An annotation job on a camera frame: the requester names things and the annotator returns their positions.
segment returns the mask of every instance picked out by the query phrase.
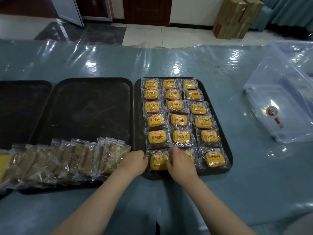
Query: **floor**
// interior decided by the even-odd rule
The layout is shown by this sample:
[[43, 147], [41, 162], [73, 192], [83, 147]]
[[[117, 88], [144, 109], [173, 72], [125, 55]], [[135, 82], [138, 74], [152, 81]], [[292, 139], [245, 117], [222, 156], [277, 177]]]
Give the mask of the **floor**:
[[164, 26], [85, 23], [77, 27], [61, 19], [0, 15], [0, 39], [54, 39], [136, 47], [179, 48], [195, 45], [266, 45], [284, 39], [265, 30], [248, 31], [243, 39], [216, 39], [211, 30]]

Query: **white wall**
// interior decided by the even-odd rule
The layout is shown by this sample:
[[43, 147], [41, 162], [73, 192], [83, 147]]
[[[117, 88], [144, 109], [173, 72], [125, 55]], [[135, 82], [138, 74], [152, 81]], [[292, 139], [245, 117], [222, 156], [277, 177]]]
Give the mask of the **white wall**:
[[[223, 0], [173, 0], [170, 23], [212, 26]], [[112, 0], [115, 18], [124, 19], [123, 0]]]

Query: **forearm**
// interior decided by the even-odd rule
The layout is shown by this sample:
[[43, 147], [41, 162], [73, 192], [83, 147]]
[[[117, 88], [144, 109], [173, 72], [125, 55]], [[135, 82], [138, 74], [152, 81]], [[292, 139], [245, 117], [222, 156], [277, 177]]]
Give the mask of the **forearm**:
[[217, 235], [255, 234], [221, 202], [211, 190], [197, 179], [183, 188], [198, 208], [211, 233]]
[[115, 170], [107, 181], [54, 231], [53, 235], [102, 234], [119, 198], [132, 180], [133, 177], [124, 171]]

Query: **plastic table cover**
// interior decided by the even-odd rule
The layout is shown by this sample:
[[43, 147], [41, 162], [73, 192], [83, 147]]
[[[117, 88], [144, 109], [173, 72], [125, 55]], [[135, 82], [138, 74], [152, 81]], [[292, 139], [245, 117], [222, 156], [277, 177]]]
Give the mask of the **plastic table cover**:
[[[190, 76], [199, 79], [233, 152], [233, 168], [201, 179], [246, 224], [312, 211], [312, 143], [281, 145], [252, 114], [243, 86], [265, 47], [196, 46], [149, 49], [56, 41], [0, 41], [0, 80], [71, 77]], [[0, 201], [2, 234], [46, 234], [96, 189], [23, 195]], [[137, 177], [126, 189], [107, 234], [197, 234], [206, 230], [193, 202], [173, 180]]]

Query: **clear plastic container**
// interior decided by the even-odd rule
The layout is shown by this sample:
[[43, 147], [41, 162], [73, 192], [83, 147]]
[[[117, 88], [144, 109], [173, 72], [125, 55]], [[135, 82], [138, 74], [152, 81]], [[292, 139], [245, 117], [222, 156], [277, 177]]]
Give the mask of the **clear plastic container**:
[[313, 42], [274, 41], [244, 86], [277, 142], [313, 141]]

